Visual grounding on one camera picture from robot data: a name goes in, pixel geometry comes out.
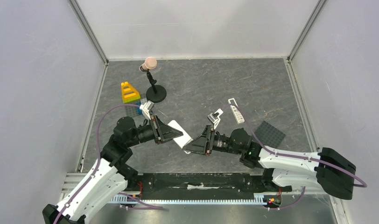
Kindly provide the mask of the long white remote control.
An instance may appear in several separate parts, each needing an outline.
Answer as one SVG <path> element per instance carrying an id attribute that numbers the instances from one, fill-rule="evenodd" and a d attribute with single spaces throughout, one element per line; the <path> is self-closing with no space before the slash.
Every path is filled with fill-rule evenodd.
<path id="1" fill-rule="evenodd" d="M 243 124 L 245 122 L 245 119 L 238 109 L 238 105 L 235 98 L 228 99 L 228 104 L 230 105 L 231 111 L 235 117 L 237 124 Z"/>

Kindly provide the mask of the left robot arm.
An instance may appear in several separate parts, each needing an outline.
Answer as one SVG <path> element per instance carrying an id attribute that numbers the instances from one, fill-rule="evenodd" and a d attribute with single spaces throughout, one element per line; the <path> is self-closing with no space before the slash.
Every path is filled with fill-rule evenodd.
<path id="1" fill-rule="evenodd" d="M 156 115 L 136 126 L 131 117 L 122 117 L 99 157 L 80 183 L 57 205 L 47 204 L 42 211 L 47 224 L 87 224 L 124 190 L 138 185 L 138 172 L 127 165 L 132 146 L 154 141 L 163 144 L 183 136 L 183 132 L 163 123 Z"/>

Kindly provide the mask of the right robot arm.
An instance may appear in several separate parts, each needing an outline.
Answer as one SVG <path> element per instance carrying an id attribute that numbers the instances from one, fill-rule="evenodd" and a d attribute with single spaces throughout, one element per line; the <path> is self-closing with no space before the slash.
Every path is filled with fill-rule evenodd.
<path id="1" fill-rule="evenodd" d="M 356 166 L 336 150 L 324 147 L 320 152 L 299 153 L 262 147 L 243 128 L 228 137 L 207 125 L 203 133 L 183 146 L 184 151 L 210 155 L 213 151 L 239 155 L 248 168 L 262 168 L 261 185 L 276 187 L 310 187 L 344 200 L 351 200 Z"/>

